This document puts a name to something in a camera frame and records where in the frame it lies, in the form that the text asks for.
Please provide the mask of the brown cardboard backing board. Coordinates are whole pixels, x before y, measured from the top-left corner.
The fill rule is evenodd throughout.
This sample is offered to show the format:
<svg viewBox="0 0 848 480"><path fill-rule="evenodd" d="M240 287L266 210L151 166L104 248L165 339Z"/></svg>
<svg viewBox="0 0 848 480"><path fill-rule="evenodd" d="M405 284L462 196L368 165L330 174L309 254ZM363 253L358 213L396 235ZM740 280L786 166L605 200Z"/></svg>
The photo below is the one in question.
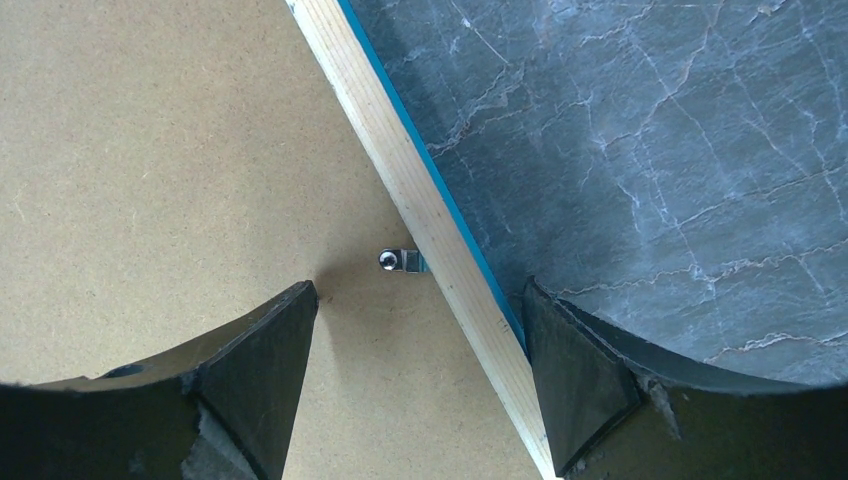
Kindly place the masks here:
<svg viewBox="0 0 848 480"><path fill-rule="evenodd" d="M282 1L1 5L1 378L321 297L288 479L538 472Z"/></svg>

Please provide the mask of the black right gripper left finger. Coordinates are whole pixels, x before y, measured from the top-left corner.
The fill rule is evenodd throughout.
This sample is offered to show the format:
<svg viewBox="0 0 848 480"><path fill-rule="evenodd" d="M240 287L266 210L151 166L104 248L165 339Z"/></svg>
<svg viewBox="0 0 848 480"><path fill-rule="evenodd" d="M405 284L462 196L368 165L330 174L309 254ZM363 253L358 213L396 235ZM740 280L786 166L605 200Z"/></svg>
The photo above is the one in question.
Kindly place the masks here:
<svg viewBox="0 0 848 480"><path fill-rule="evenodd" d="M319 307L311 281L97 377L1 388L5 479L279 479Z"/></svg>

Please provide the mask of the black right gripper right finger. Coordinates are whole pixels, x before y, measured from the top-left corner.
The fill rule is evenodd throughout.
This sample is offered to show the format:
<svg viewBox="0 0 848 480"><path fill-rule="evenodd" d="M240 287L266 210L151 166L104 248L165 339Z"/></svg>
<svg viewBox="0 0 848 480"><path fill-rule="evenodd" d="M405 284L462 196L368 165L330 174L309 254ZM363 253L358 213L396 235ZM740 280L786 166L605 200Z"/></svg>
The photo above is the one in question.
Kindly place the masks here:
<svg viewBox="0 0 848 480"><path fill-rule="evenodd" d="M561 479L843 479L847 387L726 370L558 298L534 278L522 319Z"/></svg>

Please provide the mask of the wooden picture frame teal edge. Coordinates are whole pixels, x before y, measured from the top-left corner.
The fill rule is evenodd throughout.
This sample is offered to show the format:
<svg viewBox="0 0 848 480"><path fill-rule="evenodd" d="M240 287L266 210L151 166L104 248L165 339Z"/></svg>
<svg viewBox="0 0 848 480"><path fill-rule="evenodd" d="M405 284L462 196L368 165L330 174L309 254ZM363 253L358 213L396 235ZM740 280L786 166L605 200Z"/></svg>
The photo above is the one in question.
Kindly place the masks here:
<svg viewBox="0 0 848 480"><path fill-rule="evenodd" d="M540 476L555 478L520 322L353 7L288 7Z"/></svg>

